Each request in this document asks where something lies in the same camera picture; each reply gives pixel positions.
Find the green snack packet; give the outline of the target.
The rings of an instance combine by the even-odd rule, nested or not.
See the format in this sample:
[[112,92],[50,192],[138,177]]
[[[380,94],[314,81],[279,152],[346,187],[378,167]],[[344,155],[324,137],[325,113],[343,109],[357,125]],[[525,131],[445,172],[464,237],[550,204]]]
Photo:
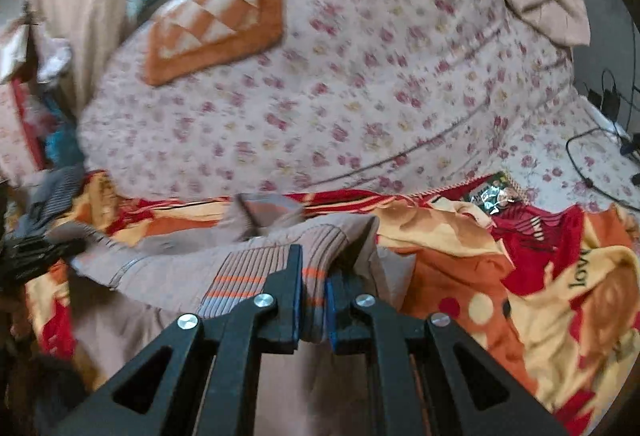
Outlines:
[[510,206],[523,202],[520,191],[503,171],[472,188],[464,199],[488,216],[501,214]]

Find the floral rose-print quilt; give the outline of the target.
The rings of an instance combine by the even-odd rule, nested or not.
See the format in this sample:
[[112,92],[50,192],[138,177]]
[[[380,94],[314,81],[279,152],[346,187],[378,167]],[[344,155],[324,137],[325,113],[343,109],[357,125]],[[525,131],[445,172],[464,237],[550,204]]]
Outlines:
[[279,46],[162,87],[138,29],[81,115],[88,165],[150,200],[410,194],[501,170],[548,211],[638,205],[572,55],[504,0],[286,0],[285,16]]

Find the black charger plugs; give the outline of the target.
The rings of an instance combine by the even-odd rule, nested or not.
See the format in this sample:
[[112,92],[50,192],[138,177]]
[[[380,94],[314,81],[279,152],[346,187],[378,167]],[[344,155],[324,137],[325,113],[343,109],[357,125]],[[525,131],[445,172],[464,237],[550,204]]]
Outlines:
[[628,106],[627,122],[631,125],[631,117],[639,113],[639,86],[633,84],[630,96],[624,96],[617,88],[615,76],[608,67],[601,72],[601,88],[599,91],[589,88],[587,100],[609,121],[613,126],[613,133],[620,140],[620,154],[627,157],[639,156],[639,133],[627,133],[623,135],[618,116],[623,103]]

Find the grey dark clothes pile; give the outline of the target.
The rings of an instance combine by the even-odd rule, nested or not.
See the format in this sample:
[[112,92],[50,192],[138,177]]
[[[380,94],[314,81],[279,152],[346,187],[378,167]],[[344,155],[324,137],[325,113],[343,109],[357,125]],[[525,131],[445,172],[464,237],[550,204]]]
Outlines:
[[71,259],[86,247],[81,237],[54,241],[50,224],[72,208],[85,180],[85,168],[75,164],[49,170],[29,201],[27,211],[12,232],[1,222],[1,291],[13,292],[40,277],[60,259]]

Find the beige zip-up jacket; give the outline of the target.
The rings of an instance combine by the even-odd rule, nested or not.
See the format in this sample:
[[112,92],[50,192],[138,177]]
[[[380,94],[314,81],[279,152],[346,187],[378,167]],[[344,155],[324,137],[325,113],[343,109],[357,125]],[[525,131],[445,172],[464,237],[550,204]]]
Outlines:
[[52,241],[83,239],[70,264],[75,338],[104,376],[112,376],[183,313],[219,317],[262,292],[285,267],[292,245],[303,250],[302,346],[268,356],[260,370],[259,435],[369,433],[366,365],[335,356],[326,339],[326,275],[344,265],[367,293],[404,300],[416,262],[376,244],[378,217],[332,213],[306,218],[302,205],[274,194],[240,195],[212,227],[116,240],[71,220]]

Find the orange yellow red blanket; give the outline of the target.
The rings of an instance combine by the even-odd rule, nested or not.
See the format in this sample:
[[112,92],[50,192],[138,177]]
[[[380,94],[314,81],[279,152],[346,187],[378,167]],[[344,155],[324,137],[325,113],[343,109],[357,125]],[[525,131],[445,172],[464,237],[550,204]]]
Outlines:
[[[495,216],[441,195],[364,191],[283,196],[306,218],[373,215],[376,244],[414,259],[398,312],[442,312],[486,349],[572,435],[608,411],[639,353],[639,228],[623,208],[550,213],[526,204]],[[77,220],[116,240],[212,227],[235,197],[195,204],[126,203],[92,176],[52,228]],[[70,269],[26,287],[27,322],[40,348],[72,361],[90,387],[104,376],[75,338]]]

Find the orange checkered plush cushion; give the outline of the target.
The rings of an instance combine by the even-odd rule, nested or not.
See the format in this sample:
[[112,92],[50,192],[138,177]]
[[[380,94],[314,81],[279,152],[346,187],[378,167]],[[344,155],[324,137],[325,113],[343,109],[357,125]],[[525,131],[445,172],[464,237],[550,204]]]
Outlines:
[[242,60],[283,36],[285,0],[174,0],[151,18],[143,79],[176,78]]

